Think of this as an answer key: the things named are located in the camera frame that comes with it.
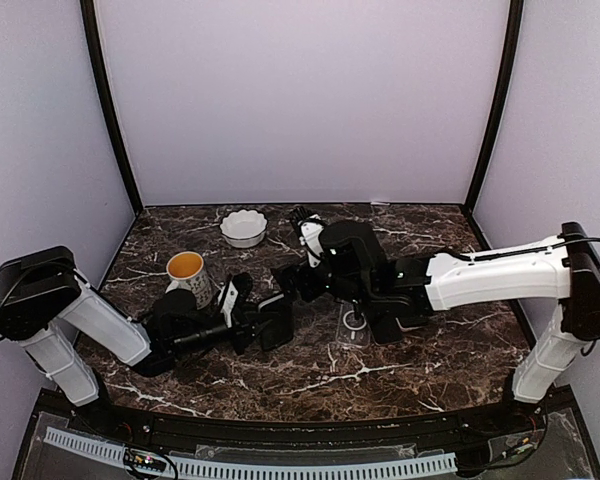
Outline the black smartphone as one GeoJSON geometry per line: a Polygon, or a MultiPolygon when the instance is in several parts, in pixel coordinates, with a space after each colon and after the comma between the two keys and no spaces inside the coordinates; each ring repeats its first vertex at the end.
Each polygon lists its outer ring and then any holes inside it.
{"type": "Polygon", "coordinates": [[[278,293],[261,301],[257,306],[259,341],[264,352],[289,343],[294,336],[293,302],[278,293]]]}

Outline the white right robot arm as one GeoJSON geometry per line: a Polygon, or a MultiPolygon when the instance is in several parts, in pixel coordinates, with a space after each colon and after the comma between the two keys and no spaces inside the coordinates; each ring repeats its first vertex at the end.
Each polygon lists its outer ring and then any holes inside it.
{"type": "Polygon", "coordinates": [[[490,413],[501,434],[514,432],[585,346],[600,340],[597,239],[577,222],[535,243],[477,253],[442,250],[391,260],[363,222],[294,223],[304,260],[274,270],[290,297],[311,302],[325,293],[352,306],[379,344],[401,339],[437,312],[478,303],[550,298],[551,319],[512,375],[511,396],[490,413]]]}

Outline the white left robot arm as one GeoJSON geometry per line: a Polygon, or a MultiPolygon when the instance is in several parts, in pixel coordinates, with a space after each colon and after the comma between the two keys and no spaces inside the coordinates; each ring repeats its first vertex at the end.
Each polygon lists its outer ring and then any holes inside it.
{"type": "Polygon", "coordinates": [[[103,398],[106,389],[66,338],[66,322],[143,377],[172,370],[183,354],[218,342],[238,354],[256,337],[243,307],[252,287],[248,274],[228,279],[214,306],[199,308],[195,294],[172,285],[138,319],[126,317],[102,297],[76,267],[64,246],[42,250],[0,266],[0,341],[17,343],[53,381],[100,436],[121,427],[120,412],[103,398]]]}

